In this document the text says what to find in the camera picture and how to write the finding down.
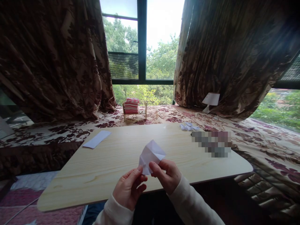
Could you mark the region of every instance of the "hand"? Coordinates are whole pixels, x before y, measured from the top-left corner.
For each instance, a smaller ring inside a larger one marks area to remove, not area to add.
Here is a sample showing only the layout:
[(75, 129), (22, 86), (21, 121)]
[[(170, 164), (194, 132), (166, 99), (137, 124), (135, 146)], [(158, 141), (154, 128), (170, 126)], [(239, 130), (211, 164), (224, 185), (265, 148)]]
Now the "hand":
[(120, 205), (131, 211), (134, 210), (138, 198), (147, 187), (145, 184), (139, 186), (142, 182), (148, 180), (147, 176), (142, 175), (142, 171), (142, 166), (138, 166), (138, 168), (127, 172), (119, 179), (112, 193), (113, 197)]
[(176, 164), (170, 160), (163, 159), (159, 164), (150, 162), (149, 167), (153, 171), (151, 176), (157, 177), (166, 193), (171, 195), (181, 180), (181, 172)]

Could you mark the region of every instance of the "pink rug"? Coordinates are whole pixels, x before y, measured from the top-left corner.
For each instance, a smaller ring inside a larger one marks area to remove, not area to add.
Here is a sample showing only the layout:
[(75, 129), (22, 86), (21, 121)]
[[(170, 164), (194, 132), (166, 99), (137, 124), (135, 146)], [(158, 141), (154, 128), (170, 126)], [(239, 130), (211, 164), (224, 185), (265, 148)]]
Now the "pink rug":
[[(9, 193), (0, 202), (0, 225), (35, 199), (37, 199), (56, 175), (56, 172), (19, 176)], [(84, 206), (43, 213), (37, 209), (37, 201), (19, 213), (8, 225), (67, 224), (77, 225)]]

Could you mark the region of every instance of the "light wood tabletop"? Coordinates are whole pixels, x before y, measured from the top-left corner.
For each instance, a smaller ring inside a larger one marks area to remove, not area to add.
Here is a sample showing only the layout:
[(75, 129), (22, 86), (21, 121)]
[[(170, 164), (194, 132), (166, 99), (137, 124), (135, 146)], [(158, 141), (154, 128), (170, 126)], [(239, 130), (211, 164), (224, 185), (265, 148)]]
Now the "light wood tabletop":
[[(95, 149), (81, 147), (40, 196), (37, 207), (47, 212), (86, 205), (110, 197), (117, 181), (136, 168), (145, 145), (152, 139), (174, 161), (191, 184), (251, 172), (250, 163), (231, 151), (227, 158), (211, 154), (192, 142), (191, 132), (179, 123), (110, 127), (93, 131), (84, 143), (101, 130), (112, 132)], [(148, 176), (145, 192), (162, 189), (157, 178)]]

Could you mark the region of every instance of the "green foliage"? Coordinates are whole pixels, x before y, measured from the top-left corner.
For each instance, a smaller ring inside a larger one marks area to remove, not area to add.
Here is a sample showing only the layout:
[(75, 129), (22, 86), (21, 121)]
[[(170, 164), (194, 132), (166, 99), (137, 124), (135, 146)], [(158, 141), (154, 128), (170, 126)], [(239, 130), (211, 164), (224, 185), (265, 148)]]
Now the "green foliage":
[(106, 17), (103, 17), (103, 24), (109, 52), (138, 53), (138, 31), (136, 29), (125, 27), (121, 19), (117, 18), (111, 23)]
[[(114, 22), (103, 18), (107, 49), (110, 52), (137, 53), (138, 32), (131, 27), (125, 27), (120, 19)], [(158, 43), (158, 48), (147, 54), (147, 79), (173, 79), (179, 37), (171, 36), (171, 42)], [(137, 79), (137, 64), (131, 65), (128, 60), (120, 61), (110, 58), (112, 78), (116, 77), (113, 71), (124, 74), (126, 78)], [(138, 98), (147, 101), (148, 105), (170, 105), (173, 98), (173, 85), (113, 85), (117, 104), (121, 105), (126, 97)]]
[(300, 132), (300, 90), (287, 95), (284, 106), (279, 106), (278, 100), (276, 93), (268, 93), (251, 117)]

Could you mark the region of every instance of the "table lamp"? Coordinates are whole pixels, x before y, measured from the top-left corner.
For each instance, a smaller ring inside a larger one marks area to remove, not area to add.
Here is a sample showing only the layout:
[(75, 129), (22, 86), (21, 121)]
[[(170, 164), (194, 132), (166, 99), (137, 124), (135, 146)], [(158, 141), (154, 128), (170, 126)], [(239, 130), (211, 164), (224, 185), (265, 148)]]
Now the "table lamp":
[(210, 113), (209, 105), (218, 105), (219, 102), (219, 93), (209, 92), (204, 98), (202, 103), (207, 104), (207, 107), (202, 111), (203, 113)]

